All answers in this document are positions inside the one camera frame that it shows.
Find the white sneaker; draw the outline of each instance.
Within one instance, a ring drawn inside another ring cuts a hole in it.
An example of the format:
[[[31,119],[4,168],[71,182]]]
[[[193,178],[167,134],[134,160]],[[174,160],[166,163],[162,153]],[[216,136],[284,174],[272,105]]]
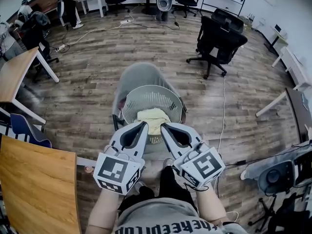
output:
[[[142,186],[146,186],[146,184],[140,180],[137,183],[135,183],[134,188],[135,188],[137,193],[140,193],[140,188]]]
[[[167,166],[173,166],[173,165],[174,165],[174,161],[170,158],[167,158],[162,164],[162,169],[165,169]]]
[[[76,24],[76,26],[73,27],[73,29],[79,29],[79,28],[81,28],[82,26],[83,26],[83,24]]]
[[[246,175],[246,169],[240,174],[240,179],[245,180],[245,175]]]

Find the laundry basket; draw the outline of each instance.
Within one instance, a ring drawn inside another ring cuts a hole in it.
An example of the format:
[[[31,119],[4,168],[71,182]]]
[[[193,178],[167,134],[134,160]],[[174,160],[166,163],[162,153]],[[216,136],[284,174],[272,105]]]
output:
[[[146,109],[159,108],[166,113],[171,122],[180,123],[182,103],[169,89],[146,85],[132,90],[126,98],[122,108],[122,116],[127,124],[137,119],[137,113]],[[148,135],[149,144],[158,144],[162,141],[161,135]]]

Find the chair base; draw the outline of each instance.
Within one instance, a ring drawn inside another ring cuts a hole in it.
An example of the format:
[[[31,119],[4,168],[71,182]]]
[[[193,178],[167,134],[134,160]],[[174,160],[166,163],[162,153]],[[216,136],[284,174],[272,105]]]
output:
[[[115,12],[115,16],[118,16],[118,10],[127,10],[127,12],[130,12],[130,9],[128,9],[124,4],[122,3],[115,3],[115,4],[109,4],[109,5],[114,5],[114,8],[111,11]]]
[[[207,80],[208,77],[209,77],[209,74],[210,74],[210,68],[211,68],[212,62],[211,62],[210,60],[204,58],[204,57],[188,58],[188,59],[186,59],[186,62],[187,62],[187,63],[190,63],[191,60],[205,60],[205,61],[208,62],[207,74],[203,76],[203,78],[204,78],[205,80]],[[214,65],[217,66],[219,69],[221,69],[221,70],[223,71],[222,74],[221,74],[223,77],[226,76],[227,71],[221,66],[221,64],[218,64],[218,63],[215,64],[215,63],[214,63]]]
[[[261,218],[259,218],[258,220],[256,220],[255,222],[248,222],[248,225],[249,226],[252,226],[256,223],[258,223],[259,221],[263,220],[263,223],[261,225],[260,228],[256,229],[255,232],[260,232],[262,231],[262,229],[264,228],[264,226],[266,225],[266,223],[268,222],[269,218],[271,216],[275,216],[275,211],[274,211],[274,204],[275,204],[275,201],[276,201],[276,195],[273,195],[274,199],[273,199],[273,202],[270,206],[270,208],[267,207],[267,205],[265,204],[265,202],[263,202],[263,198],[260,198],[259,199],[259,202],[262,204],[263,206],[263,209],[264,209],[264,216],[262,216]]]
[[[200,15],[203,16],[199,9],[191,8],[191,7],[186,6],[186,5],[184,5],[183,7],[182,6],[175,6],[175,8],[173,9],[173,11],[171,13],[173,14],[175,11],[184,11],[184,14],[185,14],[184,18],[187,18],[187,12],[192,13],[193,16],[196,17],[197,12],[191,11],[191,9],[198,11],[200,13]]]

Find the white robot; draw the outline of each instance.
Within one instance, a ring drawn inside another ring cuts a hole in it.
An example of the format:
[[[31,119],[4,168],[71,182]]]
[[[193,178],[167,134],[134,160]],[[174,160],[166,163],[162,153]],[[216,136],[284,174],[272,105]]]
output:
[[[127,195],[138,181],[145,161],[142,159],[148,124],[129,124],[113,135],[104,153],[100,153],[94,170],[99,187]],[[161,125],[161,135],[173,155],[174,167],[193,188],[201,188],[217,178],[225,165],[214,147],[210,148],[191,127],[179,123]]]

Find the blue chair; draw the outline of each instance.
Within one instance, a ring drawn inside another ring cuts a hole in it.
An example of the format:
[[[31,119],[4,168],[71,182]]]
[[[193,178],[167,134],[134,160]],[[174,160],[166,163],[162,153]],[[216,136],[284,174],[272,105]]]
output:
[[[12,130],[16,135],[28,135],[29,143],[52,148],[51,141],[23,115],[11,114]]]

